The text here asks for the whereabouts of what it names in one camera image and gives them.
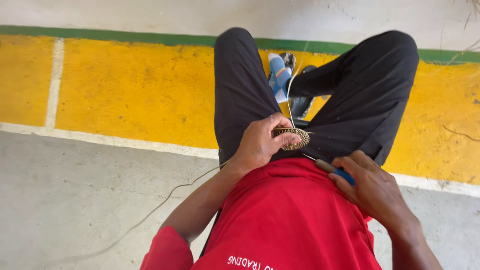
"green stripe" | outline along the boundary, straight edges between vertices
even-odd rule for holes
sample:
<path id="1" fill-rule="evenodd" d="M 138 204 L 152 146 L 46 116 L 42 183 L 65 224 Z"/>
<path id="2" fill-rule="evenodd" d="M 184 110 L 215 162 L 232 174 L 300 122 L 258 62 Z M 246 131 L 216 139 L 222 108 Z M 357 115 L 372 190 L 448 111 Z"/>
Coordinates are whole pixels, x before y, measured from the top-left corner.
<path id="1" fill-rule="evenodd" d="M 109 30 L 93 30 L 93 29 L 66 29 L 66 28 L 46 28 L 46 27 L 29 27 L 0 25 L 0 34 L 7 35 L 26 35 L 26 36 L 52 36 L 63 38 L 87 38 L 97 40 L 114 40 L 126 42 L 146 42 L 160 43 L 165 45 L 202 45 L 213 46 L 216 37 L 211 36 L 188 36 L 188 35 L 171 35 L 171 34 L 154 34 L 154 33 L 136 33 L 121 32 Z M 304 51 L 306 41 L 302 40 L 282 40 L 269 38 L 256 38 L 258 48 L 260 49 L 284 49 L 293 51 Z M 322 52 L 330 54 L 342 54 L 354 45 L 337 43 L 310 41 L 306 49 L 307 52 Z M 420 58 L 438 64 L 449 63 L 455 56 L 452 63 L 473 62 L 480 63 L 480 52 L 465 52 L 453 50 L 435 50 L 435 49 L 419 49 Z"/>

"hand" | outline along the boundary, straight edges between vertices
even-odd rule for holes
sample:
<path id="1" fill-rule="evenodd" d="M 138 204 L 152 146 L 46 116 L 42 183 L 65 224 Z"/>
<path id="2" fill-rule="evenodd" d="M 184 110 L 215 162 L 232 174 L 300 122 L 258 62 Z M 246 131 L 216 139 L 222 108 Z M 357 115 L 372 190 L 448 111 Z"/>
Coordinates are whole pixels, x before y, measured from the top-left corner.
<path id="1" fill-rule="evenodd" d="M 265 166 L 282 146 L 300 142 L 297 134 L 289 132 L 273 137 L 273 129 L 276 127 L 291 128 L 292 123 L 280 112 L 252 122 L 243 133 L 237 152 L 226 166 L 235 167 L 247 174 Z"/>
<path id="2" fill-rule="evenodd" d="M 409 234 L 420 226 L 400 193 L 395 177 L 385 172 L 362 151 L 336 158 L 332 165 L 343 167 L 355 179 L 351 186 L 343 177 L 329 174 L 345 197 L 376 219 L 389 233 Z"/>

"leg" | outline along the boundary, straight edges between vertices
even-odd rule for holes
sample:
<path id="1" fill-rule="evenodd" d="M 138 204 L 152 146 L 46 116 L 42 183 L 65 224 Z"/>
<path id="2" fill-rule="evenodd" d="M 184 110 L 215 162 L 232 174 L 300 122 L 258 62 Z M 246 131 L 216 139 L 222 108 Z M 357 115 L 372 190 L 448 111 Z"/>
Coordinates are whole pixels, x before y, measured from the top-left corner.
<path id="1" fill-rule="evenodd" d="M 306 131 L 305 154 L 331 162 L 362 150 L 383 165 L 395 139 L 418 65 L 415 41 L 390 31 L 297 76 L 292 97 L 331 94 Z"/>
<path id="2" fill-rule="evenodd" d="M 232 28 L 215 42 L 215 136 L 220 164 L 240 145 L 243 132 L 256 120 L 281 111 L 250 33 Z"/>

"yellow painted floor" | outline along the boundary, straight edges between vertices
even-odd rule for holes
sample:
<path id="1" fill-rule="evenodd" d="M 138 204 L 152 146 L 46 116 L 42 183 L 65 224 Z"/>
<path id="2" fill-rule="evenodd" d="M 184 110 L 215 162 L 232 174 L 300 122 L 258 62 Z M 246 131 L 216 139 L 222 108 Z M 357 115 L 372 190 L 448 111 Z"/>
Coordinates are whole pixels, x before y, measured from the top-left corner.
<path id="1" fill-rule="evenodd" d="M 43 126 L 53 40 L 0 35 L 0 122 Z M 259 52 L 267 72 L 271 51 Z M 294 53 L 304 66 L 335 58 Z M 480 64 L 421 61 L 384 168 L 480 184 L 478 100 Z M 317 98 L 307 120 L 325 102 Z M 217 148 L 213 115 L 213 48 L 65 39 L 56 128 Z"/>

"gray concrete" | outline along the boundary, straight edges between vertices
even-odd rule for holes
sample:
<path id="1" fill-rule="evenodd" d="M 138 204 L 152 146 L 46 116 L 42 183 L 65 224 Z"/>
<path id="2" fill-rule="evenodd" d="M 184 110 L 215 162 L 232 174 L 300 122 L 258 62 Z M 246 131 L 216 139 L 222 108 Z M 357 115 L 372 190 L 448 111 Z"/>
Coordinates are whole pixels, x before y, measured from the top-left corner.
<path id="1" fill-rule="evenodd" d="M 149 150 L 0 132 L 0 269 L 138 269 L 171 199 L 110 250 L 172 188 L 217 166 Z M 402 187 L 445 269 L 480 269 L 480 198 Z M 375 221 L 375 253 L 391 268 L 390 240 Z M 194 257 L 206 234 L 192 244 Z"/>

